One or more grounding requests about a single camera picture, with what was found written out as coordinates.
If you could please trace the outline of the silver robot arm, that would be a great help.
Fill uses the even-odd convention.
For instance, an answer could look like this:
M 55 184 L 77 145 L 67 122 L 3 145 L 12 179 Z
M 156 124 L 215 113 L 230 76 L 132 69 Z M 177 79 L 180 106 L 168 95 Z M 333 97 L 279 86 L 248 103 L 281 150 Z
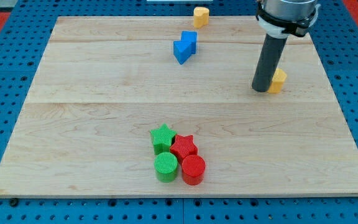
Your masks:
M 318 0 L 259 0 L 255 16 L 270 37 L 304 37 L 317 21 L 320 6 Z

